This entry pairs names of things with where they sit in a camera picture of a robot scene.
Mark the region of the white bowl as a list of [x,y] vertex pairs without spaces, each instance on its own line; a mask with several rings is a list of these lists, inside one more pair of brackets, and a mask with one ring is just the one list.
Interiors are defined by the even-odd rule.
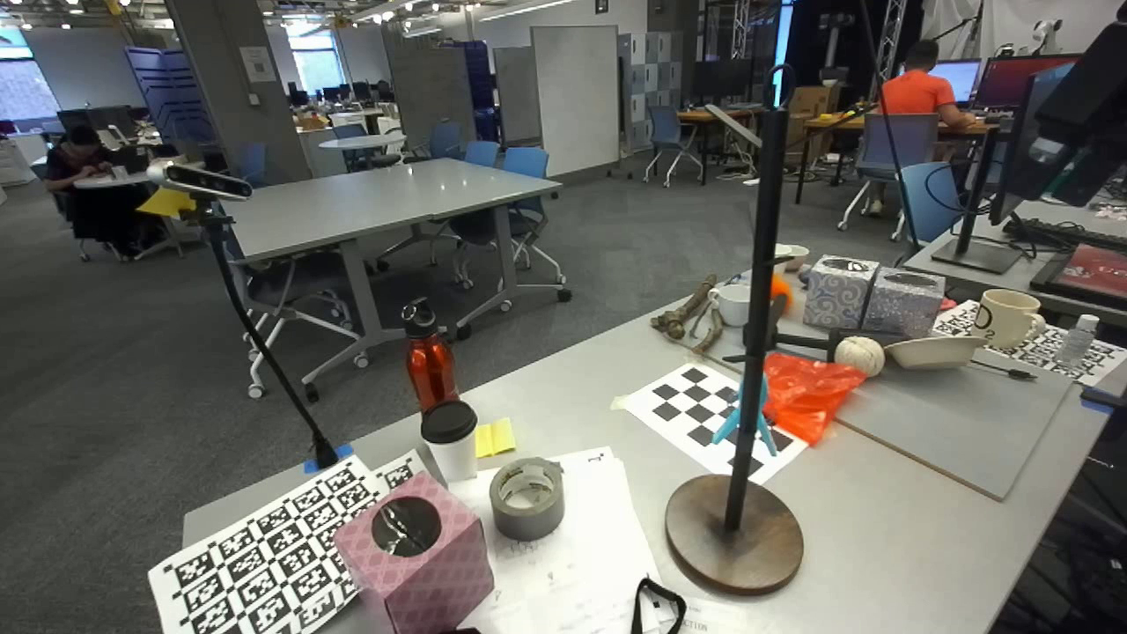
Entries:
[[928,335],[928,338],[891,342],[888,357],[900,371],[949,371],[969,363],[979,349],[981,349],[981,338]]

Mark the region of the red water bottle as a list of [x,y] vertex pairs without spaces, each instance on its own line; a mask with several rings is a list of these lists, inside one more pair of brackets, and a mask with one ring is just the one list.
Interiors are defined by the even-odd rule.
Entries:
[[401,325],[407,342],[403,371],[417,410],[430,412],[453,398],[453,357],[424,295],[401,306]]

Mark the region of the yellow sticky note pad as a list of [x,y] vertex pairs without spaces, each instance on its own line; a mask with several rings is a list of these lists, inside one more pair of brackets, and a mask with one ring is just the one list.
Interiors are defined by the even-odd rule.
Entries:
[[495,458],[515,449],[515,426],[508,419],[477,423],[470,432],[470,451],[477,458]]

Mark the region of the black white checkerboard sheet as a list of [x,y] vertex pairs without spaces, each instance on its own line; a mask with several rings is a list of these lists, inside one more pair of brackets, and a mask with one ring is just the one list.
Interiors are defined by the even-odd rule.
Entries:
[[737,432],[730,416],[737,405],[739,380],[706,363],[684,363],[619,398],[622,412],[716,477],[732,471]]

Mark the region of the white paper cup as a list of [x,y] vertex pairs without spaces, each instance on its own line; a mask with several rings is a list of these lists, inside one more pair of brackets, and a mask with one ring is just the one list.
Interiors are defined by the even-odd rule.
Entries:
[[475,464],[475,423],[475,410],[462,398],[422,416],[422,441],[448,483],[463,480]]

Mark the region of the grey office table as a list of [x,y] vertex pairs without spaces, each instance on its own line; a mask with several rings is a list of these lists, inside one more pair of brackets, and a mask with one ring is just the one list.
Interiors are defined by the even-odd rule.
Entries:
[[362,236],[453,218],[469,213],[489,213],[495,218],[498,283],[491,292],[459,317],[469,326],[489,311],[508,311],[517,295],[536,292],[536,283],[520,283],[515,272],[515,240],[508,208],[527,197],[549,197],[561,182],[547,177],[520,177],[491,164],[470,164],[462,159],[430,159],[389,168],[336,174],[318,178],[270,182],[243,202],[228,202],[225,216],[246,259],[266,259],[333,245],[345,269],[345,283],[356,301],[360,338],[333,351],[326,363],[300,377],[300,391],[320,398],[318,377],[394,338],[378,312],[373,283],[365,274]]

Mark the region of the orange plastic bag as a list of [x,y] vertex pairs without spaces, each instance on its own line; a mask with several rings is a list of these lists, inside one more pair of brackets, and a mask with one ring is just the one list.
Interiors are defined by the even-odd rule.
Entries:
[[792,351],[772,351],[763,358],[772,426],[800,437],[804,444],[819,444],[838,410],[852,398],[865,377],[844,363],[805,358]]

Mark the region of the patterned white box left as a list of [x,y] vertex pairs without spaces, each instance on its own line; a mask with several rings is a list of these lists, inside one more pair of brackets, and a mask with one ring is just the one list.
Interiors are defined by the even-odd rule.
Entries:
[[876,259],[822,255],[805,274],[804,319],[826,331],[857,326],[876,272]]

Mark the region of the patterned white box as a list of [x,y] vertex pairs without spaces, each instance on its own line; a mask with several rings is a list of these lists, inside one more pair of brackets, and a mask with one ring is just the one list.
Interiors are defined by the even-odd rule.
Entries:
[[945,283],[927,272],[881,269],[865,301],[862,326],[918,338],[939,312]]
[[826,331],[857,326],[876,272],[876,259],[822,255],[805,274],[804,319]]

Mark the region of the pink tissue box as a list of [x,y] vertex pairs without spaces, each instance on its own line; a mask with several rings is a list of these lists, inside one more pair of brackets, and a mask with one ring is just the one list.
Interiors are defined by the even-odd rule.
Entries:
[[449,634],[491,593],[477,515],[415,477],[333,531],[373,634]]

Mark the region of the white ball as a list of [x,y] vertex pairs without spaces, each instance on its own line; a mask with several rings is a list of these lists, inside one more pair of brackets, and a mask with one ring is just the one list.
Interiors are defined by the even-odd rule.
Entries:
[[834,358],[859,371],[862,377],[876,377],[888,363],[882,344],[865,335],[848,335],[834,344]]

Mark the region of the fiducial marker sheet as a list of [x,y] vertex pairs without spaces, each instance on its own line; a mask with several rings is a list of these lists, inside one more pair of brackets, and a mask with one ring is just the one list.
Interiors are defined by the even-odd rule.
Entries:
[[345,458],[147,569],[160,634],[318,634],[356,581],[333,531],[424,470]]

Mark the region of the person in orange shirt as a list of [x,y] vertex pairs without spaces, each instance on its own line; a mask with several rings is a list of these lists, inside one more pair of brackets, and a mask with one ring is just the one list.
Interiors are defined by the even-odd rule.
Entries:
[[932,75],[938,42],[918,38],[906,53],[906,70],[881,85],[881,109],[888,117],[938,117],[945,128],[981,129],[986,121],[953,106],[953,89]]

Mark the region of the grey cutting mat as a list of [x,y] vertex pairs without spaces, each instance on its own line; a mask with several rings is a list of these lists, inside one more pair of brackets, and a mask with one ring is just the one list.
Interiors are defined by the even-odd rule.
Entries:
[[965,363],[891,371],[842,405],[838,419],[992,501],[1006,501],[1070,380],[1030,371],[1010,377]]

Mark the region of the seated person in black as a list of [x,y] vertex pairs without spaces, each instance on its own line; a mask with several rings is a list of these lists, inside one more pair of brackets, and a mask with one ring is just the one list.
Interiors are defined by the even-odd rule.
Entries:
[[160,223],[136,213],[143,187],[96,187],[96,177],[109,174],[112,159],[92,128],[69,128],[44,154],[44,191],[72,236],[133,259],[160,236]]

